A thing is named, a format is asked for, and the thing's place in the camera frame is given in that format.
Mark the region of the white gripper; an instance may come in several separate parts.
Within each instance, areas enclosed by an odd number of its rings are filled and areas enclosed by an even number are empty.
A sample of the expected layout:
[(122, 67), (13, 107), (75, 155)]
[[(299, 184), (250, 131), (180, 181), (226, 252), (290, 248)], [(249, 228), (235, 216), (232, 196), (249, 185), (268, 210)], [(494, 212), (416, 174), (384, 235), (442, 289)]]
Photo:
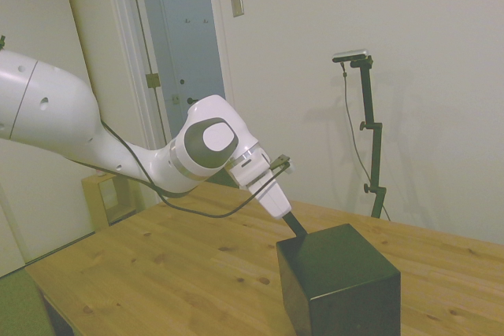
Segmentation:
[(253, 146), (229, 165), (229, 175), (239, 187), (254, 194), (274, 219), (282, 218), (297, 238), (304, 238), (308, 233), (290, 212), (291, 204), (273, 178), (270, 164), (267, 153), (260, 146)]

